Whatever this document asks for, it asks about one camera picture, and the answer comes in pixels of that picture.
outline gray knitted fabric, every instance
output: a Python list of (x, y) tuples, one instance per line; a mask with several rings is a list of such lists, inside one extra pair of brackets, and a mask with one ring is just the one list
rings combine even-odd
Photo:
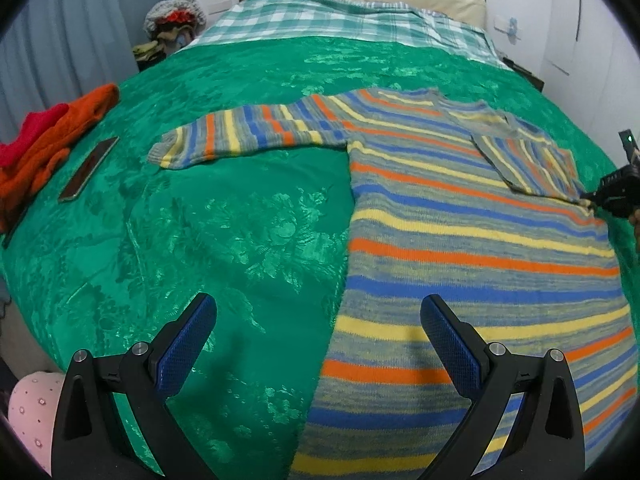
[(196, 33), (200, 32), (207, 23), (207, 15), (197, 0), (163, 0), (156, 3), (145, 16), (143, 29), (149, 38), (154, 38), (156, 20), (168, 16), (174, 10), (188, 10), (196, 18)]

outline orange stripe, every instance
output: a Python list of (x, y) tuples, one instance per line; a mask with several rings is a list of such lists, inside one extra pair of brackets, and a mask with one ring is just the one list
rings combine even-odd
[[(338, 120), (338, 118), (333, 114), (333, 112), (329, 110), (329, 108), (324, 104), (324, 101), (322, 101), (319, 95), (314, 94), (311, 96), (311, 98), (314, 100), (318, 108), (320, 108), (320, 111), (324, 114), (327, 120), (329, 121)], [(427, 144), (441, 146), (442, 148), (447, 148), (448, 150), (455, 150), (460, 153), (466, 153), (467, 155), (482, 157), (481, 153), (479, 153), (478, 150), (464, 148), (463, 146), (457, 146), (455, 144), (449, 144), (448, 142), (443, 142), (441, 140), (430, 139), (428, 137), (415, 136), (411, 134), (401, 134), (399, 132), (392, 132), (389, 130), (375, 130), (372, 128), (360, 128), (355, 126), (353, 123), (351, 123), (351, 121), (340, 121), (340, 122), (342, 123), (342, 126), (344, 126), (348, 130), (355, 130), (357, 132), (363, 132), (365, 134), (372, 134), (372, 135), (398, 137), (399, 139), (417, 140), (418, 142), (425, 142)]]
[(625, 393), (623, 393), (620, 397), (618, 397), (616, 399), (616, 402), (614, 402), (613, 404), (610, 404), (609, 407), (604, 410), (600, 415), (598, 415), (596, 418), (591, 419), (589, 422), (587, 422), (582, 428), (584, 430), (584, 433), (587, 434), (590, 431), (594, 430), (597, 426), (599, 426), (601, 423), (604, 422), (604, 420), (606, 420), (607, 417), (609, 417), (613, 412), (615, 412), (622, 404), (624, 404), (624, 402), (633, 397), (636, 394), (636, 387), (633, 386), (631, 388), (629, 388)]
[(444, 368), (384, 368), (343, 363), (325, 359), (321, 375), (357, 383), (379, 384), (447, 384), (451, 382)]
[(214, 138), (216, 137), (216, 123), (213, 120), (213, 114), (207, 114), (207, 141), (204, 146), (205, 158), (213, 158)]
[(411, 134), (400, 134), (398, 132), (391, 132), (389, 130), (373, 130), (371, 128), (359, 128), (358, 126), (355, 126), (350, 121), (341, 121), (341, 123), (342, 123), (342, 126), (344, 126), (347, 130), (355, 130), (357, 132), (363, 132), (365, 134), (381, 135), (386, 137), (399, 137), (400, 139), (417, 140), (418, 142), (434, 144), (436, 146), (441, 146), (443, 148), (447, 148), (448, 150), (455, 150), (456, 152), (465, 153), (467, 155), (482, 157), (481, 153), (478, 152), (478, 150), (472, 150), (469, 148), (464, 148), (463, 146), (449, 144), (448, 142), (443, 142), (442, 140), (430, 139), (429, 137), (420, 137), (420, 136), (415, 136)]
[(329, 110), (329, 108), (326, 107), (326, 105), (324, 104), (324, 101), (322, 101), (321, 97), (318, 94), (313, 94), (311, 98), (314, 100), (318, 108), (320, 108), (320, 111), (324, 114), (324, 116), (327, 118), (328, 121), (338, 120), (338, 118), (334, 115), (334, 113), (331, 110)]
[(634, 335), (633, 328), (628, 326), (622, 332), (618, 332), (617, 334), (614, 334), (612, 336), (606, 337), (599, 341), (595, 341), (593, 343), (588, 344), (587, 346), (583, 346), (582, 348), (577, 348), (570, 352), (565, 352), (564, 356), (566, 357), (566, 360), (569, 362), (577, 361), (578, 359), (588, 357), (592, 354), (595, 354), (596, 352), (609, 348), (610, 346), (613, 346), (621, 342), (622, 340), (626, 339), (627, 337), (630, 337), (633, 335)]
[(541, 264), (526, 260), (501, 258), (499, 256), (480, 256), (467, 253), (449, 253), (418, 249), (403, 249), (389, 244), (382, 244), (354, 238), (349, 242), (350, 251), (360, 251), (373, 256), (389, 256), (397, 260), (409, 262), (430, 262), (474, 267), (493, 267), (494, 269), (524, 270), (543, 274), (566, 274), (579, 276), (617, 276), (617, 267), (603, 269), (601, 267), (581, 267), (562, 264)]
[(384, 99), (378, 99), (377, 97), (373, 97), (373, 95), (371, 95), (365, 89), (360, 90), (358, 93), (362, 95), (367, 101), (389, 106), (391, 108), (398, 108), (399, 110), (409, 110), (411, 112), (420, 112), (421, 114), (427, 114), (427, 115), (435, 115), (435, 116), (442, 115), (440, 112), (436, 110), (429, 110), (427, 108), (423, 108), (419, 106), (405, 106), (397, 103), (390, 103), (389, 101), (385, 101)]
[(453, 184), (446, 184), (445, 182), (440, 182), (437, 180), (429, 180), (427, 178), (420, 178), (417, 176), (395, 173), (389, 170), (382, 170), (381, 168), (368, 166), (367, 164), (361, 164), (359, 162), (352, 162), (350, 164), (350, 169), (351, 171), (359, 171), (361, 173), (375, 173), (380, 176), (384, 176), (385, 178), (388, 178), (390, 180), (395, 180), (397, 182), (409, 182), (411, 184), (418, 184), (420, 186), (437, 187), (439, 189), (444, 189), (452, 193), (484, 198), (487, 200), (491, 200), (492, 202), (509, 204), (516, 207), (521, 207), (523, 209), (531, 209), (533, 211), (542, 211), (546, 213), (556, 213), (559, 215), (569, 217), (578, 225), (590, 225), (591, 223), (596, 223), (596, 224), (598, 223), (598, 221), (595, 218), (590, 218), (590, 217), (580, 218), (578, 215), (572, 213), (571, 211), (567, 211), (565, 209), (548, 207), (548, 206), (543, 206), (539, 204), (520, 202), (512, 198), (502, 197), (502, 196), (494, 195), (484, 191), (467, 189), (465, 187), (454, 186)]
[[(513, 139), (507, 139), (507, 145), (511, 148), (512, 152), (518, 152), (518, 148), (516, 147), (516, 143), (513, 141)], [(527, 168), (529, 168), (529, 171), (536, 176), (537, 183), (540, 184), (540, 186), (542, 186), (543, 189), (546, 190), (546, 192), (553, 194), (555, 191), (549, 188), (548, 181), (538, 171), (538, 168), (536, 168), (535, 164), (532, 164), (526, 156), (522, 160), (526, 164)]]
[(271, 115), (271, 110), (268, 106), (262, 105), (262, 116), (264, 117), (265, 121), (267, 121), (268, 123), (271, 123), (271, 126), (273, 126), (274, 131), (283, 137), (282, 139), (283, 146), (295, 146), (296, 139), (293, 137), (293, 134), (289, 131), (285, 131), (282, 127), (282, 124), (280, 124), (280, 121), (276, 121), (273, 118), (273, 116)]

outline striped sweater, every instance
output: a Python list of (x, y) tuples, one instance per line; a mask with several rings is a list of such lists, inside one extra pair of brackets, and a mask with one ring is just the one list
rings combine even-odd
[(310, 144), (346, 147), (356, 206), (290, 479), (415, 479), (429, 465), (468, 408), (420, 326), (433, 293), (487, 341), (565, 352), (592, 461), (634, 401), (638, 360), (607, 226), (581, 202), (571, 154), (484, 102), (372, 88), (209, 114), (165, 134), (148, 160), (176, 170)]

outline pink polka dot fabric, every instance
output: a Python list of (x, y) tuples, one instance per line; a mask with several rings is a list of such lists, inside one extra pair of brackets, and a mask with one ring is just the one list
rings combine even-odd
[(9, 424), (49, 474), (53, 425), (64, 381), (63, 374), (36, 372), (18, 381), (9, 399)]

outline orange sweater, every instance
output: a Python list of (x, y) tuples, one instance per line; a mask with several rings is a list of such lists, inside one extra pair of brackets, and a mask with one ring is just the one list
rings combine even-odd
[(113, 108), (118, 87), (107, 84), (69, 103), (69, 110), (21, 158), (0, 169), (0, 232), (7, 232), (26, 202), (49, 181), (64, 163), (71, 147)]

